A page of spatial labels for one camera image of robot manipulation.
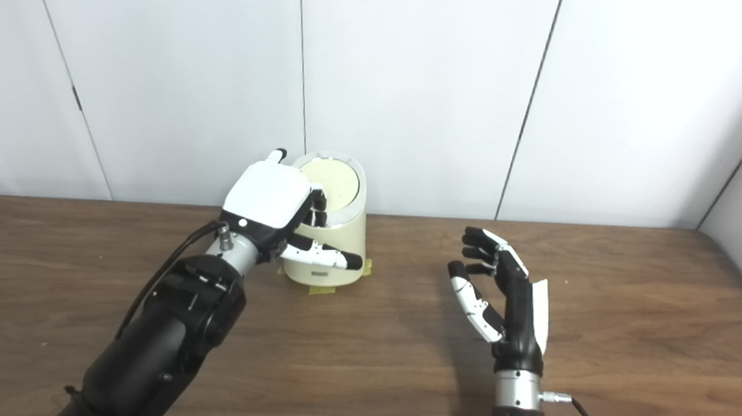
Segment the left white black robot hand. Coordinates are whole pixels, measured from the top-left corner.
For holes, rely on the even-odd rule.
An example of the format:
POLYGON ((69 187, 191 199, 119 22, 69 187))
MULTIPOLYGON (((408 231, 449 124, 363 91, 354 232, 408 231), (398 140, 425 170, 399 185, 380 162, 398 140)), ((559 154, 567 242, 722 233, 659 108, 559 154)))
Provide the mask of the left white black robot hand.
POLYGON ((329 223, 322 184, 298 168, 282 163, 287 152, 277 148, 246 167, 226 196, 220 229, 208 250, 241 274, 254 265, 283 258, 303 265, 359 270, 364 258, 297 232, 302 224, 329 223))

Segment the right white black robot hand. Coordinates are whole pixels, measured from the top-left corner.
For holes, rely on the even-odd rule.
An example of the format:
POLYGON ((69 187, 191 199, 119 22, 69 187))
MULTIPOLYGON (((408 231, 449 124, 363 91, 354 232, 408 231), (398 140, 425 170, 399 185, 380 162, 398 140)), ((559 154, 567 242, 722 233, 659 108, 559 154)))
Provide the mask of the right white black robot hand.
POLYGON ((524 371, 541 377, 544 373, 543 346, 547 330, 539 330, 535 299, 547 295, 547 283, 530 282, 530 273, 514 248, 491 231, 466 227, 461 254, 474 260, 448 264, 451 287, 468 321, 491 347, 494 371, 524 371), (500 314, 482 299, 472 275, 494 279, 505 298, 500 314))

